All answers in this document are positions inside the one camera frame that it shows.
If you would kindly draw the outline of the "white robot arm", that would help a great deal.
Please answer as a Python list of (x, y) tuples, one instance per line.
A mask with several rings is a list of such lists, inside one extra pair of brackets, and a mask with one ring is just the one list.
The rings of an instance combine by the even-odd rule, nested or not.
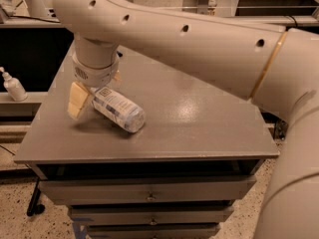
[(319, 239), (319, 38), (298, 29), (126, 0), (53, 0), (75, 35), (79, 80), (114, 75), (118, 46), (249, 100), (288, 124), (254, 239)]

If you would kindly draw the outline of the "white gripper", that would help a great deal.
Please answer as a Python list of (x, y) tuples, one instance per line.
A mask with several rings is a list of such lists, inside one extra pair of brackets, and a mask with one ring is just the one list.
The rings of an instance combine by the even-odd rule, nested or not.
[(74, 75), (78, 82), (73, 82), (70, 87), (68, 114), (73, 120), (77, 120), (85, 112), (92, 97), (86, 86), (99, 88), (107, 85), (111, 80), (118, 82), (121, 80), (121, 73), (118, 70), (119, 56), (115, 56), (113, 63), (101, 69), (85, 66), (78, 60), (76, 54), (72, 59)]

